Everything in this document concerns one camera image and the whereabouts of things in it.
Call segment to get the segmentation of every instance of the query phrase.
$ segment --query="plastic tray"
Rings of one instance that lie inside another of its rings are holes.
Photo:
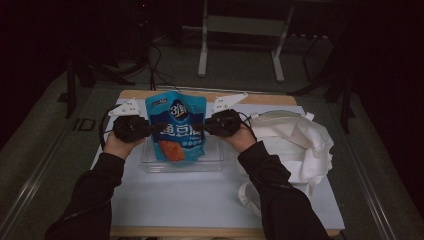
[[[222,140],[215,136],[206,136],[206,142],[203,147],[205,155],[193,161],[160,161],[156,159],[153,150],[153,140],[147,138],[143,144],[144,149],[142,156],[143,169],[146,172],[161,173],[161,172],[218,172],[223,167],[223,144]]]

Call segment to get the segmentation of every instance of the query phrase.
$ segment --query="black jacket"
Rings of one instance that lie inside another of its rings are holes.
[[[290,172],[278,156],[269,155],[258,142],[239,157],[240,164],[258,189],[262,225],[270,239],[329,239],[308,198],[289,183]],[[94,168],[75,184],[71,202],[46,232],[46,240],[109,239],[110,199],[121,184],[125,161],[102,153]]]

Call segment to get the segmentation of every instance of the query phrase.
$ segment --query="snack bag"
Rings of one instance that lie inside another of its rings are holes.
[[[152,134],[157,160],[196,161],[205,155],[204,131],[195,131],[192,124],[203,124],[206,98],[171,91],[146,99],[150,125],[167,123],[165,130]]]

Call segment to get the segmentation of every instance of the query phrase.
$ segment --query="orange food image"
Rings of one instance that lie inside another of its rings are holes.
[[[177,142],[171,141],[158,141],[159,147],[165,157],[170,161],[184,160],[185,154],[181,145]]]

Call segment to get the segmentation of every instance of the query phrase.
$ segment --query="white stand leg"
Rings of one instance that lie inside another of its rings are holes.
[[[199,70],[197,75],[199,77],[206,76],[206,63],[208,61],[208,1],[203,1],[203,27],[202,27],[202,50],[200,50]]]
[[[281,68],[280,62],[280,53],[283,48],[284,40],[286,40],[287,32],[289,30],[290,21],[293,16],[294,7],[290,7],[289,13],[287,14],[286,21],[283,24],[283,28],[280,34],[280,41],[278,42],[278,46],[275,50],[271,51],[272,62],[274,64],[275,77],[277,82],[284,82],[283,70]]]

